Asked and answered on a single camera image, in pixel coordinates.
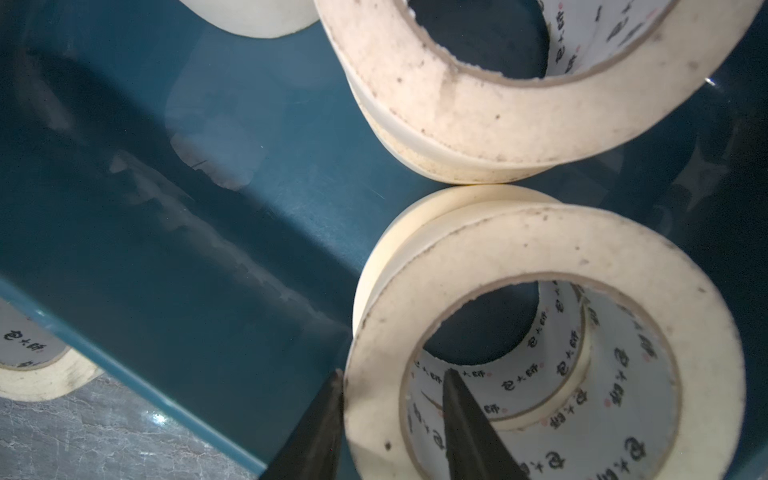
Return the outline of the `masking tape roll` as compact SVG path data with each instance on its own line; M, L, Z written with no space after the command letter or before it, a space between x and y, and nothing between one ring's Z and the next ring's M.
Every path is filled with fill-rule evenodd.
M11 303L1 301L1 397L39 402L67 395L103 370Z
M274 39L319 20L312 0L181 0L206 22L228 33Z
M720 479L745 408L741 341L656 232L512 185L400 214L353 308L344 423L364 479L450 475L455 371L529 479Z
M402 164L450 184L506 183L624 144L729 56L758 1L538 1L541 79L459 60L403 1L320 1L352 95Z

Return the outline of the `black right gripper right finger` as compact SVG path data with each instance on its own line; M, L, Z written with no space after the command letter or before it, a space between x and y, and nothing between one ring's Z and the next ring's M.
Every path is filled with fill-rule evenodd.
M442 396L446 457L452 480L529 479L454 369L445 372Z

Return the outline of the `teal plastic tray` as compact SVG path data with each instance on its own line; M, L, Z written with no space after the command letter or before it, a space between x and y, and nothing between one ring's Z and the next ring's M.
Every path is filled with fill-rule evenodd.
M252 472L344 365L378 238L438 189L378 141L320 25L1 5L2 290Z

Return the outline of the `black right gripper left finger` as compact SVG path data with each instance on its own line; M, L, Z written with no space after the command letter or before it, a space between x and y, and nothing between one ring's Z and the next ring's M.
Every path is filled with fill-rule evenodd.
M335 369L259 479L335 479L343 437L343 406L343 372Z

